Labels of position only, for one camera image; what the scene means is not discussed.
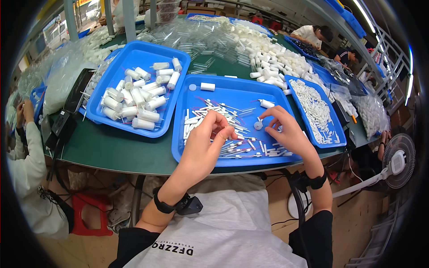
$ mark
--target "blue plastic tray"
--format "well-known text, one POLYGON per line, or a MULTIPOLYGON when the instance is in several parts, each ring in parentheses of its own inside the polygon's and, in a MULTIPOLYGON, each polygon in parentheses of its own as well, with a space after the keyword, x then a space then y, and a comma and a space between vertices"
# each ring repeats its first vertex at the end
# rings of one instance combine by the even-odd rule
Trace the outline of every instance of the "blue plastic tray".
MULTIPOLYGON (((228 17, 228 19, 230 19, 230 22, 232 23, 232 24, 234 24, 235 25, 235 23, 234 23, 234 21, 243 21, 243 20, 241 20, 241 19, 239 19, 239 18, 232 18, 232 17, 228 17)), ((258 26, 261 26, 262 28, 264 28, 265 30, 267 30, 267 32, 268 32, 268 34, 266 34, 266 35, 268 35, 269 37, 273 37, 273 34, 265 27, 265 26, 262 26, 262 25, 260 25, 260 24, 257 24, 257 23, 253 23, 253 24, 256 24, 256 25, 258 25, 258 26)))
POLYGON ((294 39, 294 40, 296 40, 295 38, 292 38, 292 37, 289 37, 289 36, 284 36, 284 40, 286 40, 286 42, 288 42, 289 44, 291 44, 296 50, 298 50, 298 52, 302 55, 302 56, 304 56, 304 57, 306 57, 306 58, 308 58, 308 59, 310 59, 310 60, 319 60, 319 58, 318 57, 314 57, 314 56, 311 56, 311 55, 308 55, 307 53, 305 53, 304 51, 302 51, 302 49, 300 49, 299 48, 299 46, 297 46, 294 42, 292 42, 292 40, 291 39, 294 39))
POLYGON ((341 127, 341 124, 340 124, 340 121, 338 120, 337 114, 335 113, 334 108, 332 107, 331 103, 329 102, 328 96, 326 96, 323 89, 316 83, 313 83, 313 82, 310 82, 310 81, 307 81, 307 80, 304 80, 301 78, 297 78, 294 76, 285 75, 284 79, 286 80, 288 87, 292 91, 292 97, 296 103, 296 106, 298 107, 299 112, 301 113, 301 117, 302 117, 302 120, 304 121, 305 127, 307 128, 307 133, 309 134, 309 138, 310 138, 311 143, 313 145, 316 145, 319 148, 331 148, 331 147, 346 146, 347 140, 346 140, 346 136, 344 135, 343 128, 341 127), (330 131, 334 130, 338 134, 338 137, 340 139, 340 143, 334 143, 334 141, 332 141, 331 144, 319 144, 316 141, 316 139, 314 138, 313 131, 311 130, 310 123, 307 119, 307 115, 305 114, 304 109, 302 108, 302 105, 298 100, 298 96, 296 95, 295 91, 293 90, 292 86, 289 83, 289 80, 291 80, 291 79, 293 79, 295 81, 296 80, 303 81, 306 86, 314 88, 320 94, 321 99, 324 100, 326 102, 326 104, 328 105, 329 111, 331 114, 332 122, 328 124, 328 128, 330 131))
POLYGON ((168 127, 170 126, 174 107, 176 105, 176 101, 179 96, 179 92, 189 64, 189 55, 182 51, 144 41, 132 41, 128 43, 117 55, 117 57, 110 63, 106 72, 95 87, 94 92, 92 93, 92 96, 87 104, 87 117, 91 120, 149 138, 161 137, 165 132, 167 132, 168 127), (182 75, 177 81, 175 89, 171 90, 169 94, 166 94, 166 97, 168 95, 170 99, 167 100, 165 105, 157 109, 158 113, 160 114, 160 118, 164 119, 161 121, 160 128, 157 128, 154 131, 135 129, 130 124, 123 124, 122 121, 113 121, 101 112, 101 97, 103 96, 106 88, 116 87, 119 81, 124 79, 124 71, 126 69, 140 67, 146 71, 149 71, 152 73, 151 81, 153 82, 155 80, 155 71, 149 67, 152 66, 154 62, 171 62, 173 57, 179 59, 179 62, 183 67, 181 72, 182 75))
MULTIPOLYGON (((243 126, 251 130, 247 135, 249 137, 255 137, 263 141, 267 148, 273 148, 274 140, 264 129, 256 130, 253 124, 257 121, 257 117, 261 115, 266 109, 260 106, 257 99, 265 99, 268 101, 275 102, 276 105, 280 105, 285 108, 292 116, 293 112, 289 106, 289 103, 283 93, 283 91, 273 85, 259 83, 247 79, 230 78, 224 76, 215 75, 187 75, 182 85, 179 98, 177 101, 176 114, 174 117, 173 125, 173 138, 171 144, 171 152, 174 159, 179 162, 183 153, 183 128, 184 118, 186 116, 186 109, 192 107, 205 107, 204 103, 200 98, 210 99, 213 102, 223 102, 227 105, 240 108, 253 108, 256 107, 253 114, 242 117, 245 124, 243 126), (200 90, 201 82, 216 84, 215 91, 200 90), (197 88, 195 91, 189 90, 189 85, 195 84, 197 88)), ((267 117, 263 120, 263 125, 268 126, 273 117, 267 117)), ((240 155, 254 155, 256 152, 262 151, 259 142, 253 142, 256 147, 256 151, 251 150, 247 153, 241 153, 240 155)), ((250 148, 250 146, 241 145, 239 148, 250 148)), ((258 157, 258 158, 242 158, 242 159, 218 159, 216 167, 226 166, 252 166, 252 165, 266 165, 275 163, 287 163, 299 161, 302 158, 299 155, 293 154, 290 157, 258 157)))

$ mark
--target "person's arm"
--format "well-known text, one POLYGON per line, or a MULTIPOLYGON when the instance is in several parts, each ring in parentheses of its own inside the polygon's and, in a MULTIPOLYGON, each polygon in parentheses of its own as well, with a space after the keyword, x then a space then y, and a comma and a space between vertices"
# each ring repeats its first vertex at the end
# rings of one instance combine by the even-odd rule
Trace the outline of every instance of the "person's arm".
MULTIPOLYGON (((302 133, 293 116, 280 106, 267 109, 259 118, 263 119, 268 116, 273 116, 274 119, 265 128, 265 131, 288 151, 302 157, 305 172, 310 179, 322 177, 325 171, 319 155, 304 133, 302 133), (281 133, 277 131, 279 126, 283 126, 281 133)), ((313 215, 323 210, 332 211, 332 191, 328 180, 325 181, 320 189, 310 189, 310 194, 313 215)))

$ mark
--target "pile of white parts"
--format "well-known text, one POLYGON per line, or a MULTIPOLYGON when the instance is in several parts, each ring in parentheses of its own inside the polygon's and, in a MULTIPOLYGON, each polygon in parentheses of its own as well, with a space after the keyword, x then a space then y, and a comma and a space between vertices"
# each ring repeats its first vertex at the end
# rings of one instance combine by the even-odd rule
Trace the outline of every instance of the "pile of white parts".
POLYGON ((157 77, 152 83, 147 83, 151 74, 142 68, 126 69, 125 78, 116 88, 106 89, 100 102, 102 113, 114 121, 124 121, 126 118, 134 128, 154 130, 160 127, 155 123, 163 119, 156 108, 166 104, 169 99, 163 96, 166 87, 169 90, 175 89, 182 70, 177 58, 173 58, 172 63, 174 69, 169 69, 168 62, 154 63, 151 67, 156 70, 157 77))
POLYGON ((189 137, 190 132, 197 128, 203 121, 204 117, 207 115, 207 113, 210 110, 216 111, 223 115, 227 121, 228 124, 232 127, 234 127, 234 131, 238 136, 238 142, 229 141, 225 143, 221 151, 219 153, 220 159, 241 159, 241 158, 249 158, 249 157, 262 157, 265 155, 266 157, 287 157, 291 156, 293 153, 288 152, 283 146, 281 146, 279 143, 274 143, 273 146, 278 146, 278 148, 266 148, 266 144, 262 144, 261 140, 258 140, 255 137, 247 136, 250 133, 250 129, 242 126, 240 120, 237 119, 238 116, 246 116, 248 114, 252 114, 252 110, 256 108, 248 108, 239 110, 237 108, 234 108, 232 106, 228 106, 225 103, 217 103, 213 104, 210 99, 205 99, 204 103, 206 107, 200 108, 199 110, 191 110, 193 117, 190 117, 189 109, 186 109, 186 116, 184 119, 184 129, 183 129, 183 140, 184 144, 186 145, 186 140, 189 137), (252 152, 249 155, 240 155, 242 153, 252 152))
POLYGON ((335 130, 329 130, 328 124, 332 122, 329 107, 312 87, 306 86, 301 80, 289 80, 299 102, 307 116, 313 131, 314 138, 319 144, 339 143, 340 139, 335 130))

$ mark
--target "clear plastic bag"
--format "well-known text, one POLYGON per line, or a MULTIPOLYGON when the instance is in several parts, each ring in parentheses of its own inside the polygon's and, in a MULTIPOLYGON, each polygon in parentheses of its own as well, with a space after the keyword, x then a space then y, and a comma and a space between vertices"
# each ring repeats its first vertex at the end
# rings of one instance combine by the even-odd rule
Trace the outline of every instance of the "clear plastic bag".
POLYGON ((390 129, 390 118, 386 114, 383 102, 378 96, 352 96, 352 101, 359 111, 369 140, 377 131, 390 129))

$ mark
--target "fluorescent light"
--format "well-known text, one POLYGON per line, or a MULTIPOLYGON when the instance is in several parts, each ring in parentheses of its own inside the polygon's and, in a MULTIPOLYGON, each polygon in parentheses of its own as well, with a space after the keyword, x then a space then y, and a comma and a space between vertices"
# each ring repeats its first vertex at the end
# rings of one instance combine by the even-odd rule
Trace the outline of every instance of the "fluorescent light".
POLYGON ((353 2, 356 4, 356 6, 359 8, 359 10, 362 13, 362 15, 365 17, 366 21, 368 22, 369 27, 371 28, 371 31, 373 33, 375 33, 374 26, 372 26, 372 22, 369 20, 368 15, 365 13, 365 11, 363 10, 362 6, 359 4, 359 2, 357 0, 353 0, 353 2))

